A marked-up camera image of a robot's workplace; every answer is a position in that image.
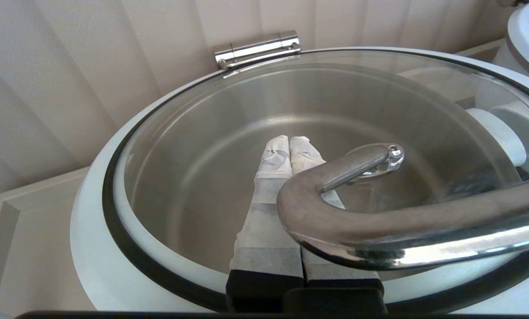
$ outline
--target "white plastic body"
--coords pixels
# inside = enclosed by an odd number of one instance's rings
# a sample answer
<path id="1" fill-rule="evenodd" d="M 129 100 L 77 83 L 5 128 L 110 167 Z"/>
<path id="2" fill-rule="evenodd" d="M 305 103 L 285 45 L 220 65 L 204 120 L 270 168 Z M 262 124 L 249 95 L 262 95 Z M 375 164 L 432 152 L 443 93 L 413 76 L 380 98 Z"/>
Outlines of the white plastic body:
<path id="1" fill-rule="evenodd" d="M 529 63 L 529 4 L 521 6 L 513 12 L 511 18 L 509 18 L 507 30 L 514 48 Z M 507 69 L 529 76 L 529 72 L 517 62 L 517 59 L 509 51 L 507 43 L 500 46 L 497 55 L 493 59 L 493 64 L 507 67 Z"/>
<path id="2" fill-rule="evenodd" d="M 469 65 L 484 67 L 504 75 L 529 88 L 529 77 L 504 69 L 490 63 L 454 54 L 432 52 L 418 49 L 392 47 L 349 47 L 337 48 L 349 50 L 380 50 L 414 54 L 424 54 L 457 60 Z M 329 51 L 329 49 L 311 52 Z M 82 286 L 98 310 L 111 311 L 209 311 L 195 303 L 184 300 L 154 283 L 124 257 L 111 238 L 102 211 L 102 186 L 106 169 L 114 151 L 128 132 L 150 111 L 179 91 L 202 81 L 193 81 L 167 94 L 126 123 L 105 145 L 92 163 L 76 197 L 71 217 L 71 250 L 74 265 Z M 115 187 L 122 187 L 116 181 Z M 127 227 L 139 229 L 138 220 L 129 221 Z M 134 238 L 139 245 L 151 240 L 147 232 L 136 232 Z M 171 270 L 195 283 L 205 285 L 216 291 L 224 292 L 227 274 L 210 270 L 179 256 L 165 246 L 157 245 L 159 258 L 164 260 Z M 384 283 L 385 301 L 392 302 L 428 295 L 445 288 L 454 287 L 471 281 L 499 265 L 510 257 L 481 259 L 439 267 L 422 274 L 393 279 Z"/>

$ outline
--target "black rubber rim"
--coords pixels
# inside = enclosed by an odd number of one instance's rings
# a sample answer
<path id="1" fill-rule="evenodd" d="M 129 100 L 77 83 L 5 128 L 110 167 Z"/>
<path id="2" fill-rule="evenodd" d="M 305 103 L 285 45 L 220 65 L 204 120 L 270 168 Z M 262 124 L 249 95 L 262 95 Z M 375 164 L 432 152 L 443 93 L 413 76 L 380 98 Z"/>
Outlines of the black rubber rim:
<path id="1" fill-rule="evenodd" d="M 520 89 L 522 92 L 529 96 L 529 89 L 524 87 L 520 83 L 513 81 L 501 74 L 495 73 L 489 69 L 479 67 L 477 65 L 465 63 L 459 60 L 433 56 L 426 53 L 412 53 L 402 52 L 392 49 L 331 49 L 325 51 L 316 52 L 303 52 L 301 54 L 312 54 L 317 52 L 336 52 L 336 51 L 377 51 L 377 52 L 394 52 L 402 54 L 411 54 L 416 56 L 424 56 L 433 58 L 436 60 L 442 60 L 450 63 L 462 65 L 482 73 L 492 75 L 503 81 L 513 85 Z M 183 92 L 192 89 L 193 87 L 200 85 L 210 79 L 214 79 L 223 75 L 218 73 L 212 77 L 208 77 L 202 81 L 183 89 L 177 94 L 171 96 L 166 101 L 163 101 L 150 111 L 145 117 L 132 127 L 129 133 L 121 141 L 115 150 L 113 157 L 110 159 L 110 163 L 107 167 L 105 178 L 102 186 L 102 208 L 103 214 L 106 221 L 106 225 L 114 242 L 116 242 L 118 248 L 124 254 L 124 256 L 145 276 L 149 279 L 168 290 L 169 292 L 186 299 L 192 303 L 195 303 L 206 309 L 212 311 L 227 311 L 226 297 L 223 293 L 216 292 L 212 289 L 203 287 L 189 281 L 169 269 L 162 266 L 155 259 L 144 252 L 139 245 L 131 238 L 130 234 L 126 232 L 120 217 L 118 216 L 116 206 L 114 203 L 113 196 L 113 183 L 114 183 L 114 171 L 117 166 L 117 162 L 120 159 L 122 150 L 130 140 L 131 136 L 134 135 L 135 131 L 151 116 L 153 113 L 158 111 L 166 103 L 178 97 Z M 505 265 L 485 274 L 475 280 L 469 281 L 468 283 L 459 285 L 457 287 L 447 289 L 432 295 L 427 295 L 415 299 L 409 299 L 396 303 L 388 303 L 388 311 L 390 313 L 445 313 L 468 307 L 475 303 L 479 303 L 485 299 L 489 299 L 500 292 L 503 292 L 518 283 L 524 281 L 529 277 L 529 252 L 521 253 Z"/>

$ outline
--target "curved metal handle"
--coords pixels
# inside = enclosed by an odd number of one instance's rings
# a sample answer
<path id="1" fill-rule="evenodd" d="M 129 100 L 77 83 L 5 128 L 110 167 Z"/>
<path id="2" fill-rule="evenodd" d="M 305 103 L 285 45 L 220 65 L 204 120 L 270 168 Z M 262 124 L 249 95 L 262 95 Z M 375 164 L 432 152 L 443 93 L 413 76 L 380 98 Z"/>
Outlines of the curved metal handle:
<path id="1" fill-rule="evenodd" d="M 369 270 L 433 266 L 529 249 L 529 183 L 378 214 L 341 210 L 321 198 L 321 193 L 383 165 L 390 145 L 366 145 L 292 176 L 277 197 L 288 234 L 329 261 Z"/>

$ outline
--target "metal hinge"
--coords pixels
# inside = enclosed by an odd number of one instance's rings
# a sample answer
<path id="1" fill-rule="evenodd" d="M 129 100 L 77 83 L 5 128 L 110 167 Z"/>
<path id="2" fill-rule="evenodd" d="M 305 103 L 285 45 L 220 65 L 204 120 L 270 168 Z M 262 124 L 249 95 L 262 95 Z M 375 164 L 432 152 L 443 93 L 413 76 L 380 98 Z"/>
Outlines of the metal hinge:
<path id="1" fill-rule="evenodd" d="M 265 38 L 243 43 L 229 43 L 214 48 L 220 69 L 256 62 L 265 58 L 296 54 L 302 50 L 294 30 L 271 34 Z"/>

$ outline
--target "beige curtain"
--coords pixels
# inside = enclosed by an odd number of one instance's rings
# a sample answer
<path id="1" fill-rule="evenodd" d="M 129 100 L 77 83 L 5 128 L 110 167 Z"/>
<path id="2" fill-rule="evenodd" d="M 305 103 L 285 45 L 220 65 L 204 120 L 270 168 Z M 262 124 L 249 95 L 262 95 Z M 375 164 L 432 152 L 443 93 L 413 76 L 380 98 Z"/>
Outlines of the beige curtain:
<path id="1" fill-rule="evenodd" d="M 0 192 L 89 165 L 130 117 L 216 70 L 211 47 L 456 52 L 502 38 L 494 0 L 0 0 Z"/>

